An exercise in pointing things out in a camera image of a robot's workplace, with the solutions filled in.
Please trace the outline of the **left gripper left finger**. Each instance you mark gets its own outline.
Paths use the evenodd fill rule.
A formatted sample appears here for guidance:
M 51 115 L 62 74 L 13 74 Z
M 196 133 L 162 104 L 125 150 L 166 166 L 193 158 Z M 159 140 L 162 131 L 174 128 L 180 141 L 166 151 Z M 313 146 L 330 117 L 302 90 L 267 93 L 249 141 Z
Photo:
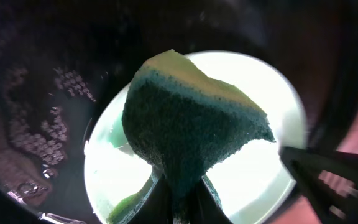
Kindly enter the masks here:
M 172 193 L 161 177 L 129 224 L 172 224 Z

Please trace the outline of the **green scrubbing sponge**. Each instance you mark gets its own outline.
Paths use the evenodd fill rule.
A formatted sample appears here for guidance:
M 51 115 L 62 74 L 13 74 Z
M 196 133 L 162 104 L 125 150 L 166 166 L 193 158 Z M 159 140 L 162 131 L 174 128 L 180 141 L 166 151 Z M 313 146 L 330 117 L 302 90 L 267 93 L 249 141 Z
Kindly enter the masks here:
M 175 50 L 136 71 L 121 121 L 134 153 L 166 180 L 172 215 L 183 222 L 190 221 L 186 197 L 212 166 L 251 141 L 275 140 L 258 104 Z

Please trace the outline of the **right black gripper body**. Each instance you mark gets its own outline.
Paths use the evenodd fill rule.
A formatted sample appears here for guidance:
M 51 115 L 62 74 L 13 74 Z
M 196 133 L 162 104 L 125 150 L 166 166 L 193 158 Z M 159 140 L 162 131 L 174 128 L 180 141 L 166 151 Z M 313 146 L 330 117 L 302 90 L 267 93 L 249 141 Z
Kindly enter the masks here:
M 358 223 L 358 154 L 284 147 L 280 159 L 321 223 Z

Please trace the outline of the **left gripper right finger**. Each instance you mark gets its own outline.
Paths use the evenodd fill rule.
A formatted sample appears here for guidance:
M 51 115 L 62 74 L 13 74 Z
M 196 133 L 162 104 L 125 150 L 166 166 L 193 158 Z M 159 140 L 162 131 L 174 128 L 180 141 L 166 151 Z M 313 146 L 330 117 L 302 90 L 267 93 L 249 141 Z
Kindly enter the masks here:
M 231 224 L 203 179 L 191 191 L 191 224 Z

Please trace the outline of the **mint green plate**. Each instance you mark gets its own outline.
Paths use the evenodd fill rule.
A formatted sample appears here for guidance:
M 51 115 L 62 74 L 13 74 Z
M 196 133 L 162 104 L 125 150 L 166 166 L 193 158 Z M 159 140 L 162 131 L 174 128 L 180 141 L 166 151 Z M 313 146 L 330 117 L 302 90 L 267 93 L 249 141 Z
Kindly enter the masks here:
M 295 186 L 279 151 L 283 146 L 306 146 L 306 115 L 300 97 L 282 73 L 250 55 L 204 51 L 188 58 L 207 76 L 236 86 L 267 114 L 275 142 L 252 141 L 207 172 L 230 221 L 262 223 Z M 121 115 L 126 95 L 123 89 L 112 99 L 85 142 L 86 193 L 102 223 L 152 173 L 151 165 L 134 154 L 124 137 Z

